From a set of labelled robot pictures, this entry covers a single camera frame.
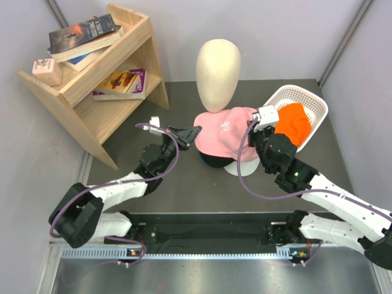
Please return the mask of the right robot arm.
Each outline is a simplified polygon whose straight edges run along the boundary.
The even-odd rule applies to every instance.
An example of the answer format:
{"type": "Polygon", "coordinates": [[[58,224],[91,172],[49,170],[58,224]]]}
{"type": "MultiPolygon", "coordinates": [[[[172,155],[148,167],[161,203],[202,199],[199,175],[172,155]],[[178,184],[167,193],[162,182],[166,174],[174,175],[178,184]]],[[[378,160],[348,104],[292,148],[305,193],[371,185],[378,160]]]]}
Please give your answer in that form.
{"type": "Polygon", "coordinates": [[[286,235],[298,243],[304,238],[337,244],[364,255],[373,264],[391,269],[391,211],[374,206],[339,187],[317,169],[296,158],[296,146],[269,126],[248,128],[248,145],[259,156],[265,173],[286,194],[314,203],[337,219],[295,211],[286,221],[286,235]]]}

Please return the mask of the orange cap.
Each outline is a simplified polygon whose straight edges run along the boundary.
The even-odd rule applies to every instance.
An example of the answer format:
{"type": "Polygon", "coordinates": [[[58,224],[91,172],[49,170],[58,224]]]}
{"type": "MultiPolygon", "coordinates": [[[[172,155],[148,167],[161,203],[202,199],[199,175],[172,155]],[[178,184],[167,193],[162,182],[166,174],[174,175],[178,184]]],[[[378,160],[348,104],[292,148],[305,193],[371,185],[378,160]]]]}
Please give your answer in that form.
{"type": "Polygon", "coordinates": [[[297,148],[307,139],[311,124],[300,103],[288,104],[278,110],[279,122],[275,126],[276,134],[284,134],[297,148]]]}

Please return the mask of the light pink cap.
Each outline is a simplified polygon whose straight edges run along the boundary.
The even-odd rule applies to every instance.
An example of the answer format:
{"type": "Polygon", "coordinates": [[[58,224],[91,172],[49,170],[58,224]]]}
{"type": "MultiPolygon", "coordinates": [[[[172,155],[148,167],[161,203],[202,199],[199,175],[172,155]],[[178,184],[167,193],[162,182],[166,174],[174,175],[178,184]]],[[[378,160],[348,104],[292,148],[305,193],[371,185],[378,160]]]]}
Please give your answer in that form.
{"type": "Polygon", "coordinates": [[[194,120],[194,126],[202,128],[195,139],[196,148],[209,156],[236,160],[247,123],[253,120],[255,112],[256,109],[250,107],[234,107],[199,114],[194,120]]]}

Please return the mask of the blue cap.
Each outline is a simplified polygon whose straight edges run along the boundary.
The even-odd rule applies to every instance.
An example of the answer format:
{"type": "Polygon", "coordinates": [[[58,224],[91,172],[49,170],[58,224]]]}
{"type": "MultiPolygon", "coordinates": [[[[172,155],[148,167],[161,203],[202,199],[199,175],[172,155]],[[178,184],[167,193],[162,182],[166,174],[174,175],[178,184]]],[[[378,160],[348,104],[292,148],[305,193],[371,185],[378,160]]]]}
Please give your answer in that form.
{"type": "Polygon", "coordinates": [[[220,157],[211,156],[208,154],[200,153],[202,161],[211,168],[220,168],[221,159],[220,157]]]}

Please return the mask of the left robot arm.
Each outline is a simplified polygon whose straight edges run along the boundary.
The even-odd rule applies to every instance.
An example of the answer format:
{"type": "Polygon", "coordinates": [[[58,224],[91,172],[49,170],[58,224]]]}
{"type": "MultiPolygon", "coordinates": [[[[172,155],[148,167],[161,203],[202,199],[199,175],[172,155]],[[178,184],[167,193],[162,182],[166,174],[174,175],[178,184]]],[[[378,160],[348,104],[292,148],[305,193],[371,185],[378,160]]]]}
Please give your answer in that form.
{"type": "Polygon", "coordinates": [[[180,151],[187,151],[202,130],[143,123],[138,127],[156,133],[161,144],[146,145],[137,168],[122,178],[93,186],[73,184],[48,218],[51,237],[62,238],[72,248],[100,238],[121,238],[126,243],[138,238],[139,229],[126,213],[107,210],[154,192],[174,169],[180,151]]]}

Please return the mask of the black cap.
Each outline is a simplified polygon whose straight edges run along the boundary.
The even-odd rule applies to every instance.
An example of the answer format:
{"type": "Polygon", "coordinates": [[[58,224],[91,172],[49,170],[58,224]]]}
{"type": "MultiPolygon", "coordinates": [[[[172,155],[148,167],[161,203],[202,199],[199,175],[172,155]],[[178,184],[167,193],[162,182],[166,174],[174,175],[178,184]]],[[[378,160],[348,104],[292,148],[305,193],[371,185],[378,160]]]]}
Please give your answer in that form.
{"type": "Polygon", "coordinates": [[[202,161],[211,168],[224,168],[235,160],[231,157],[219,157],[219,156],[211,156],[202,152],[199,152],[202,161]]]}

